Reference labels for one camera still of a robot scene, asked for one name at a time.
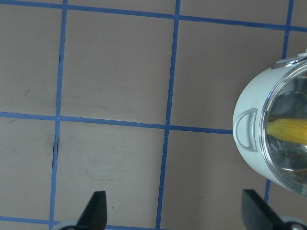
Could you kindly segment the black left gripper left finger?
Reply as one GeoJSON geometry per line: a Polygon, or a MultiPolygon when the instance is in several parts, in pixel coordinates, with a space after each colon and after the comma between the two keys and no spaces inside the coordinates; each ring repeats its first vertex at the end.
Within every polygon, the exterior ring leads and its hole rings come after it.
{"type": "Polygon", "coordinates": [[[104,230],[107,223],[105,191],[96,191],[90,198],[75,228],[77,230],[104,230]]]}

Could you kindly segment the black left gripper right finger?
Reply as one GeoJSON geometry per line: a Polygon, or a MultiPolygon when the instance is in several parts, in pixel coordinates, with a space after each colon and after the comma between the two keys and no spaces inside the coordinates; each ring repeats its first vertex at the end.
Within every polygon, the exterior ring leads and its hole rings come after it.
{"type": "Polygon", "coordinates": [[[242,191],[241,218],[247,230],[291,229],[252,189],[242,191]]]}

